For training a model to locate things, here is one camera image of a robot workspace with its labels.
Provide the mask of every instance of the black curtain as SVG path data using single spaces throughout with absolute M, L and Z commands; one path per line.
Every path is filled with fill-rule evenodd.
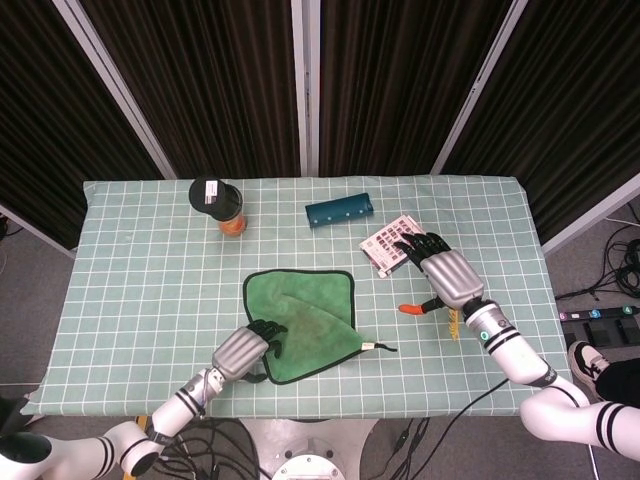
M 322 2 L 320 174 L 428 173 L 511 2 Z
M 178 175 L 299 176 L 290 0 L 83 0 Z
M 530 1 L 444 172 L 517 177 L 543 242 L 640 172 L 640 2 Z
M 51 2 L 0 2 L 0 65 L 0 203 L 75 247 L 85 180 L 160 173 Z

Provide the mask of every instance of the gray carpet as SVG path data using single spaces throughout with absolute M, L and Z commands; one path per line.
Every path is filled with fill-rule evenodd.
M 635 206 L 640 212 L 640 202 Z M 612 217 L 632 221 L 623 208 Z M 602 221 L 547 258 L 556 294 L 583 288 L 600 275 L 602 250 L 609 235 L 622 225 Z M 640 238 L 640 230 L 629 228 L 620 240 Z M 27 231 L 0 243 L 0 308 L 3 335 L 0 340 L 0 395 L 19 396 L 35 389 L 42 378 L 54 341 L 66 286 L 73 262 Z M 560 310 L 640 304 L 620 294 L 599 294 L 562 301 Z M 640 355 L 640 349 L 607 351 L 612 360 Z M 450 418 L 434 418 L 423 444 L 413 457 L 413 471 L 422 464 Z M 32 431 L 61 439 L 102 434 L 122 418 L 48 417 L 36 422 Z M 406 421 L 379 422 L 365 445 L 362 478 L 380 474 Z M 402 461 L 403 452 L 390 463 L 389 473 Z M 640 478 L 640 464 L 594 448 L 602 480 Z M 122 478 L 112 472 L 108 480 Z M 148 478 L 160 478 L 150 475 Z M 542 442 L 532 437 L 517 417 L 463 417 L 452 428 L 438 453 L 420 478 L 520 478 L 547 480 L 594 478 L 587 448 L 583 445 Z

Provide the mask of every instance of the blue foam roller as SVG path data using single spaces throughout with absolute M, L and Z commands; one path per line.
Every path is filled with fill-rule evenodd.
M 373 205 L 371 205 L 368 193 L 314 203 L 306 205 L 304 208 L 307 210 L 307 218 L 311 228 L 373 215 Z

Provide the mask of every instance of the green grid tablecloth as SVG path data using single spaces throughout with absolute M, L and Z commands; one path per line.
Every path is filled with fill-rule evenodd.
M 209 413 L 233 417 L 407 417 L 455 412 L 504 378 L 447 312 L 401 303 L 434 296 L 413 265 L 380 279 L 358 244 L 401 214 L 461 251 L 533 348 L 567 376 L 553 294 L 526 194 L 512 178 L 416 176 L 232 180 L 248 228 L 223 237 L 193 210 L 188 180 L 98 182 L 89 204 L 49 368 L 26 411 L 149 414 L 209 365 L 247 319 L 242 283 L 272 268 L 342 269 L 356 282 L 356 328 L 399 347 L 303 381 L 229 384 Z M 311 230 L 304 206 L 368 192 L 375 213 Z M 471 414 L 512 415 L 532 389 L 508 384 Z

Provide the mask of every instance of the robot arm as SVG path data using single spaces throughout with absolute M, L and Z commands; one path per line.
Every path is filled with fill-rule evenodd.
M 0 438 L 0 471 L 9 480 L 86 480 L 106 475 L 116 463 L 137 477 L 145 473 L 162 450 L 226 382 L 242 378 L 286 329 L 262 320 L 241 327 L 214 352 L 213 367 L 203 369 L 156 410 L 145 433 L 134 422 L 115 426 L 102 437 L 60 441 L 30 433 Z
M 541 388 L 520 405 L 524 426 L 543 440 L 601 446 L 640 460 L 640 410 L 612 402 L 589 405 L 582 391 L 542 359 L 500 307 L 483 300 L 484 285 L 460 253 L 436 234 L 403 235 L 395 246 L 426 275 L 438 294 L 436 305 L 461 310 L 467 327 L 509 380 Z

